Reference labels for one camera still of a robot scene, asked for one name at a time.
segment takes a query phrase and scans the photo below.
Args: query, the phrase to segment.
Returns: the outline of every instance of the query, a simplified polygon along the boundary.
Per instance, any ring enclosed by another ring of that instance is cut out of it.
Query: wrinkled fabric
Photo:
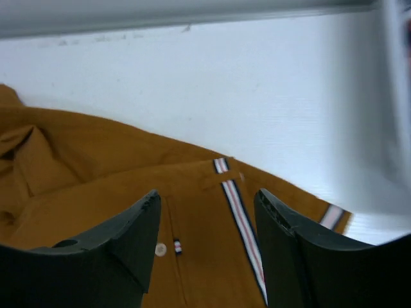
[[[253,227],[260,188],[315,221],[329,204],[234,158],[218,174],[221,157],[108,119],[25,107],[0,85],[0,243],[53,246],[158,189],[168,250],[155,257],[143,307],[264,307],[221,183],[235,183]]]

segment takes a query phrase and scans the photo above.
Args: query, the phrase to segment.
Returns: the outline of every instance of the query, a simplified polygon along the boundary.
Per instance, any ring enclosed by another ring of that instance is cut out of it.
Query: white stripe
[[[336,205],[330,205],[320,224],[328,229],[333,228],[340,219],[343,211],[343,209],[337,207]]]
[[[216,170],[218,173],[224,173],[228,171],[228,167],[225,163],[224,158],[219,158],[218,160],[214,160],[214,164],[216,166]],[[227,182],[223,182],[222,184],[224,187],[225,194],[227,195],[227,198],[229,199],[230,208],[232,210],[232,213],[234,214],[234,219],[236,220],[238,230],[240,231],[241,237],[243,238],[243,243],[245,245],[247,255],[249,256],[252,268],[254,270],[254,273],[256,274],[259,287],[261,289],[261,292],[263,293],[265,303],[267,304],[267,291],[266,291],[266,287],[264,283],[264,277],[262,277],[260,274],[263,272],[261,254],[258,250],[257,242],[254,238],[254,233],[252,232],[247,216],[244,213],[241,200],[236,190],[236,187],[234,185],[234,182],[232,180],[229,180]]]

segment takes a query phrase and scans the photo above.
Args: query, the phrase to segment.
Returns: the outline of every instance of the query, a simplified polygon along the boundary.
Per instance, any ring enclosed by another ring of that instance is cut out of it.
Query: clothing
[[[265,306],[252,205],[260,188],[337,232],[349,219],[234,158],[108,119],[24,107],[0,86],[0,243],[53,246],[157,189],[161,245],[143,307]]]

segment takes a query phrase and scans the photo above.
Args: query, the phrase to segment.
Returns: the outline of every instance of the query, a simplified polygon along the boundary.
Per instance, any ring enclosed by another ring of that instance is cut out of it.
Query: screw hole
[[[61,247],[69,247],[77,244],[78,241],[76,239],[65,239],[64,241],[58,242],[53,248],[61,248]]]

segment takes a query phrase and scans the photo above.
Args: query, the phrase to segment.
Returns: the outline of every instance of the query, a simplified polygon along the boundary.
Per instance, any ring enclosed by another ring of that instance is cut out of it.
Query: brown shirt
[[[0,86],[0,243],[52,246],[156,188],[159,244],[143,307],[265,306],[252,205],[262,187],[337,232],[349,218],[234,158],[108,119],[24,107]]]

